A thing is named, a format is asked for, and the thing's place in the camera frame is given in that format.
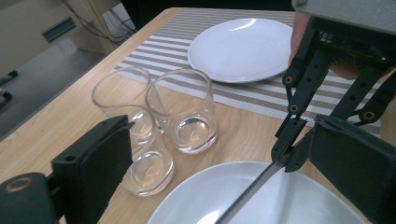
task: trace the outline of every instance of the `wooden table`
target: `wooden table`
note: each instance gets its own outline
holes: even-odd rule
[[[1,142],[0,182],[30,172],[49,175],[51,160],[106,118],[92,103],[94,85],[178,12],[178,8],[165,10]],[[389,116],[394,117],[394,111],[393,108]],[[219,138],[212,148],[202,154],[189,156],[169,147],[176,165],[170,185],[147,198],[134,196],[126,189],[118,188],[100,222],[146,223],[172,189],[207,167],[228,161],[271,161],[270,152],[276,141],[274,135],[281,119],[222,104],[216,104],[216,112],[219,117]],[[394,129],[394,125],[384,127],[388,139],[394,139]],[[300,172],[340,195],[310,162]]]

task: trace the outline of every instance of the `striped placemat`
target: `striped placemat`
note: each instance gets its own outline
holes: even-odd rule
[[[292,26],[294,13],[279,11],[253,11],[232,9],[182,8],[176,16],[126,57],[117,67],[137,65],[147,68],[154,78],[178,68],[191,68],[187,51],[191,41],[204,30],[225,22],[244,18],[280,21]],[[330,115],[352,81],[330,72],[304,113],[309,126],[317,113]],[[287,115],[287,96],[282,75],[266,80],[244,83],[213,83],[214,99],[218,103],[234,106],[277,119]],[[365,103],[374,93],[370,92]],[[380,134],[380,122],[361,126],[374,135]]]

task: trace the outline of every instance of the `wire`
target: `wire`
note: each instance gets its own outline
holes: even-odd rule
[[[67,2],[67,0],[61,0],[61,2],[76,16],[76,18],[78,19],[79,23],[82,25],[82,27],[84,27],[84,29],[86,29],[88,32],[90,32],[93,35],[97,35],[103,39],[106,39],[114,44],[120,44],[122,42],[124,42],[126,39],[124,38],[125,35],[122,36],[112,36],[113,38],[119,39],[119,38],[123,38],[120,41],[114,41],[112,40],[109,36],[106,36],[101,30],[99,30],[98,28],[96,28],[94,25],[90,24],[88,21],[86,21],[84,18],[80,17],[77,12],[70,6],[70,4]]]

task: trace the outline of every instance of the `glass rim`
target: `glass rim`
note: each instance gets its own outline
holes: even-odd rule
[[[118,107],[118,106],[122,106],[122,105],[128,105],[128,104],[117,104],[117,105],[103,105],[101,103],[98,102],[97,97],[96,97],[96,92],[98,91],[98,88],[100,87],[100,85],[105,82],[108,78],[110,78],[111,76],[113,76],[114,74],[118,73],[118,72],[123,72],[123,71],[128,71],[128,70],[134,70],[134,71],[138,71],[138,72],[142,72],[142,74],[147,74],[148,75],[148,82],[145,86],[145,88],[139,92],[139,94],[136,95],[135,98],[137,98],[138,96],[142,95],[142,93],[144,93],[150,86],[151,84],[151,73],[149,72],[148,69],[144,68],[144,67],[140,67],[140,66],[127,66],[127,67],[122,67],[119,69],[116,69],[112,72],[110,72],[109,74],[107,74],[105,77],[103,77],[102,79],[100,79],[96,85],[94,86],[92,93],[91,93],[91,99],[93,101],[93,103],[96,106],[99,106],[101,108],[114,108],[114,107]]]
[[[201,75],[202,77],[204,77],[204,78],[205,78],[205,81],[209,84],[209,85],[208,85],[208,90],[207,90],[207,92],[206,92],[206,96],[205,96],[205,98],[202,100],[202,102],[201,102],[200,104],[198,104],[198,106],[196,106],[195,108],[193,108],[193,109],[191,109],[191,110],[184,111],[184,112],[181,112],[181,113],[173,113],[173,114],[170,114],[170,113],[163,113],[163,112],[160,112],[160,111],[158,111],[158,110],[152,108],[152,107],[150,106],[150,104],[149,104],[148,96],[149,96],[149,92],[150,92],[151,88],[153,88],[154,84],[157,83],[157,82],[159,82],[159,81],[164,80],[166,77],[169,77],[169,76],[171,76],[171,75],[174,75],[175,73],[179,73],[179,72],[183,72],[183,71],[195,72],[195,73]],[[201,71],[201,70],[194,69],[194,68],[180,68],[180,69],[177,69],[177,70],[169,71],[169,72],[163,74],[162,76],[158,77],[157,79],[155,79],[153,82],[151,82],[151,84],[150,84],[149,87],[148,87],[148,91],[147,91],[147,93],[146,93],[145,101],[146,101],[146,106],[147,106],[147,108],[148,108],[152,113],[155,113],[155,114],[157,114],[157,115],[159,115],[159,116],[172,117],[172,116],[180,116],[180,115],[190,114],[192,111],[196,110],[196,108],[199,108],[199,107],[203,106],[203,105],[205,104],[205,102],[206,102],[210,97],[213,98],[212,80],[210,79],[210,77],[209,77],[206,73],[204,73],[204,72]]]

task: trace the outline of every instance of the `plate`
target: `plate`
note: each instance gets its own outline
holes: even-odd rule
[[[273,77],[288,68],[291,32],[291,27],[279,21],[226,21],[192,40],[189,63],[219,82],[244,83]]]
[[[149,224],[214,223],[268,163],[223,163],[191,176],[158,206]],[[276,173],[231,223],[364,223],[337,196],[299,173]]]

